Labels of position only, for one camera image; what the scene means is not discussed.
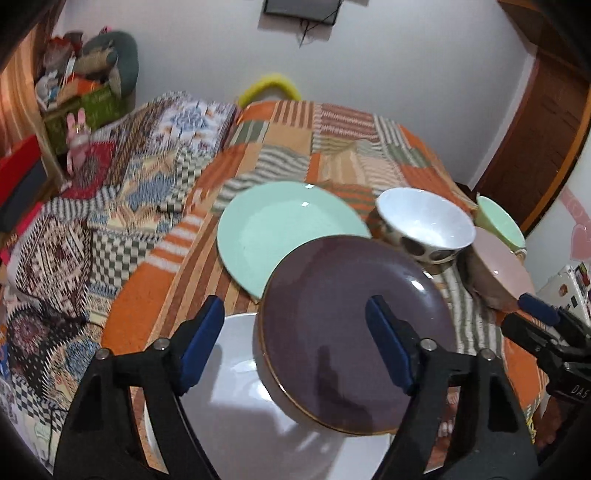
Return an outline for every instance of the bed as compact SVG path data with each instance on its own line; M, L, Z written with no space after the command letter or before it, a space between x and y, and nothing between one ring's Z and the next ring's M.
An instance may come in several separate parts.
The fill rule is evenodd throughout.
M282 100L237 112L169 93L94 132L84 172L43 206L8 268L10 372L0 398L47 466L100 345L143 350L209 294L224 299L227 314L257 310L220 261L217 222L239 192L278 180L334 193L376 238L375 198L389 188L418 187L476 208L413 133L336 105ZM547 381L535 359L502 337L502 316L464 288L461 265L425 268L450 307L458 350L501 356L531 422ZM145 436L141 392L132 399Z

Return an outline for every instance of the blue gripper pad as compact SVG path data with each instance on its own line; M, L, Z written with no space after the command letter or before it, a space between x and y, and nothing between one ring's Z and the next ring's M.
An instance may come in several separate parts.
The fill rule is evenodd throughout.
M365 304L365 321L388 369L392 383L402 388L406 395L410 395L415 384L415 376L413 358L407 349L413 348L409 340L414 344L418 341L414 329L407 322L398 320L381 296L371 297ZM403 334L406 330L410 334L409 338L400 338L392 327L391 321L405 324L402 331L399 330L398 333Z
M217 297L213 298L215 298L213 301L208 301L204 305L206 307L209 304L209 309L206 312L199 311L197 314L196 318L199 318L204 313L203 320L181 357L181 375L178 383L179 395L185 394L189 388L199 382L207 359L212 353L213 346L222 330L225 317L223 302Z
M555 327L560 323L558 312L553 306L548 305L546 302L530 295L529 293L524 293L519 297L517 305L521 310L529 313L532 317L537 318L549 327Z

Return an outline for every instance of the white plate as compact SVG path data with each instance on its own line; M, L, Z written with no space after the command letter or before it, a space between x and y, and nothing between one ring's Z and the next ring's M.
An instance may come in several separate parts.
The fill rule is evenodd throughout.
M181 398L222 480L371 479L389 435L353 437L298 424L271 400L252 353L255 313L226 318L200 382ZM147 409L148 442L160 455Z

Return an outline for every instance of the wooden door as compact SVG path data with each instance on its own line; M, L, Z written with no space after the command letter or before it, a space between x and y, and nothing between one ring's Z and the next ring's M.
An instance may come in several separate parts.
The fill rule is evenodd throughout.
M588 130L589 82L543 53L519 110L476 191L523 231L539 220L574 165Z

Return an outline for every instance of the gold rim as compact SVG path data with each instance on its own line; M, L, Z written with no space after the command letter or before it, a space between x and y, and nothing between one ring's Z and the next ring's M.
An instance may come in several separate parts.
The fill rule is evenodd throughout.
M363 238L365 240L370 240L370 241L380 241L380 240L375 239L375 238L367 238L367 237L362 237L362 236L357 236L357 235L331 235L331 238ZM306 242L305 244L300 245L295 250L297 250L300 247L303 247L304 245L309 244L310 242L314 242L315 240L318 240L318 239L316 238L314 240L310 240L309 242ZM390 248L392 251L397 252L397 250L392 245L390 245L390 244L388 244L386 242L380 242L380 243L382 245L385 245L386 247ZM289 399L289 401L292 402L297 407L298 410L300 410L308 418L314 420L317 423L320 423L322 426L324 426L324 427L326 427L326 428L328 428L330 430L335 430L337 432L346 433L348 435L355 435L355 436L377 436L377 435L386 435L386 434L396 434L396 432L398 431L397 428L396 429L390 429L390 430L383 430L383 431L380 431L380 432L367 433L367 432L355 432L353 430L345 430L345 429L341 429L341 428L337 428L335 426L329 425L329 424L323 422L322 420L320 420L313 413L311 413L308 410L306 410L302 405L300 405L297 402L297 400L295 398L293 398L287 392L287 390L285 389L285 387L279 381L279 378L277 377L277 374L275 373L275 370L273 369L273 366L271 365L271 359L269 358L269 353L267 351L267 345L265 344L265 334L263 332L262 324L263 324L263 320L264 320L265 302L266 302L266 299L267 299L267 292L268 292L268 289L269 289L269 285L271 284L271 281L272 281L273 277L275 276L275 272L277 272L279 266L283 263L283 261L285 260L285 258L283 260L281 260L281 262L279 262L279 264L275 267L275 270L273 270L273 273L269 277L269 280L267 281L267 285L265 286L265 290L263 291L262 298L261 298L261 305L259 307L259 311L258 311L258 314L256 316L256 329L258 331L258 338L259 338L259 344L260 344L261 350L262 350L262 356L265 359L265 364L266 364L267 368L269 369L269 372L271 372L271 376L273 377L273 380L275 380L275 383L277 383L277 385L279 386L280 390Z

